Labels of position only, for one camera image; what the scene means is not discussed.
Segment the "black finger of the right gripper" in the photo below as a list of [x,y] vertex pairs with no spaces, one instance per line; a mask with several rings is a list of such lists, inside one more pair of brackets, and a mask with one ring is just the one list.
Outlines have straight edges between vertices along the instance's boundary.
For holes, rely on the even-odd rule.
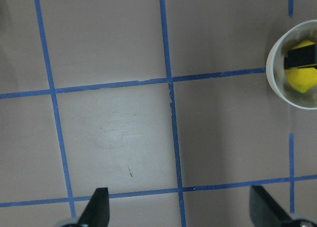
[[317,68],[317,45],[289,50],[284,58],[284,69]]

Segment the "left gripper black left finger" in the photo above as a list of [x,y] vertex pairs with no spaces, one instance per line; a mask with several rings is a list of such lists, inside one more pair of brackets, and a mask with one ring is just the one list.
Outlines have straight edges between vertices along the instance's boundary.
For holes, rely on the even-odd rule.
[[107,227],[109,224],[108,188],[97,188],[78,220],[80,227]]

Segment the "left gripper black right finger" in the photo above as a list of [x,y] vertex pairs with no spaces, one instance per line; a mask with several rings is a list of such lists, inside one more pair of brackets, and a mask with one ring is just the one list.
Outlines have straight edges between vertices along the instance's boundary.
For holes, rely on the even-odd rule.
[[292,227],[292,218],[262,187],[251,186],[249,192],[249,216],[255,227]]

